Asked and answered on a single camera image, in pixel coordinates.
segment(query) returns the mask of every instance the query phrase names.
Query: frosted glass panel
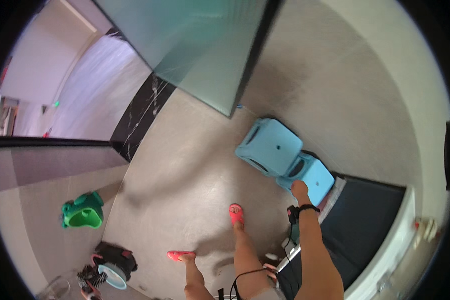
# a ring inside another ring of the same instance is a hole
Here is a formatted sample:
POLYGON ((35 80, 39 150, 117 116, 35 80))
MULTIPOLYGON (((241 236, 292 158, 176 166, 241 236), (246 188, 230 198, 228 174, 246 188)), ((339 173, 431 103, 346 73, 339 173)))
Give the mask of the frosted glass panel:
POLYGON ((95 0, 163 79, 229 116, 266 0, 95 0))

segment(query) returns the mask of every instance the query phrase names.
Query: electric cord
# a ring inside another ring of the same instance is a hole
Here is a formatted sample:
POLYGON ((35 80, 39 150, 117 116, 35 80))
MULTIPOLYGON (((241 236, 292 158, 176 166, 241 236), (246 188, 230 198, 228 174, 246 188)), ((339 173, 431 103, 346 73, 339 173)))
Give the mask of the electric cord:
POLYGON ((239 274, 237 277, 235 277, 235 280, 234 280, 232 286, 230 287, 230 293, 228 293, 228 295, 230 295, 230 297, 232 296, 232 290, 235 287, 236 295, 233 298, 237 297, 237 299, 238 299, 238 297, 239 297, 239 290, 238 290, 238 288, 236 286, 237 286, 237 279, 239 279, 240 276, 245 275, 245 274, 260 272, 260 271, 266 271, 266 270, 267 269, 258 269, 258 270, 248 271, 248 272, 239 274))

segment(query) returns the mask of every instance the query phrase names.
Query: black marble trim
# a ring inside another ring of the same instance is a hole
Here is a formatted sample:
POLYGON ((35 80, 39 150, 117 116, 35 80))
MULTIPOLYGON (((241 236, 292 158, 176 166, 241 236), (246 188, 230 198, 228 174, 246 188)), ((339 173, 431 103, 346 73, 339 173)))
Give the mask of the black marble trim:
POLYGON ((113 37, 113 38, 117 38, 117 39, 122 39, 122 40, 126 40, 125 36, 123 35, 123 33, 120 31, 120 29, 118 29, 117 27, 112 27, 110 28, 105 35, 107 37, 113 37))
POLYGON ((175 88, 152 72, 133 97, 110 139, 114 149, 127 161, 132 160, 147 130, 175 88))

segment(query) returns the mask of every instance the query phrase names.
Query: red slipper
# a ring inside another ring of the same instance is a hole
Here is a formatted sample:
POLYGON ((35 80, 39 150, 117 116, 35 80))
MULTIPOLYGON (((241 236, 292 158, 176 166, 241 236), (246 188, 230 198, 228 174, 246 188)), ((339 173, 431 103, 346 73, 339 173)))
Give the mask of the red slipper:
POLYGON ((168 251, 166 253, 166 255, 171 260, 174 260, 176 262, 182 262, 182 260, 179 259, 180 256, 187 255, 187 254, 192 254, 192 253, 194 255, 197 255, 197 253, 195 253, 194 251, 168 251))
POLYGON ((232 219, 232 226, 235 224, 235 222, 240 222, 243 225, 245 225, 245 222, 243 221, 243 209, 240 205, 234 203, 231 204, 230 207, 228 207, 228 213, 230 214, 230 218, 232 219), (238 209, 240 209, 240 211, 238 213, 234 213, 232 212, 232 207, 236 207, 238 209))

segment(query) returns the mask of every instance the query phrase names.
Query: white wall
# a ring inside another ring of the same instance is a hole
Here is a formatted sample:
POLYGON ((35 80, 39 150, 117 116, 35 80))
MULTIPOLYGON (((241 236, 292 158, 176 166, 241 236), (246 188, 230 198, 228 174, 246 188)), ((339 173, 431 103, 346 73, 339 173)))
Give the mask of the white wall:
POLYGON ((112 23, 108 21, 107 17, 102 14, 92 0, 67 0, 67 2, 70 3, 80 15, 84 16, 84 18, 87 19, 87 21, 89 21, 102 35, 112 28, 112 23))
POLYGON ((444 140, 450 104, 444 81, 427 42, 394 0, 323 0, 375 51, 408 110, 422 170, 419 215, 445 217, 444 140))
POLYGON ((96 34, 70 4, 51 0, 15 45, 1 93, 50 105, 96 34))

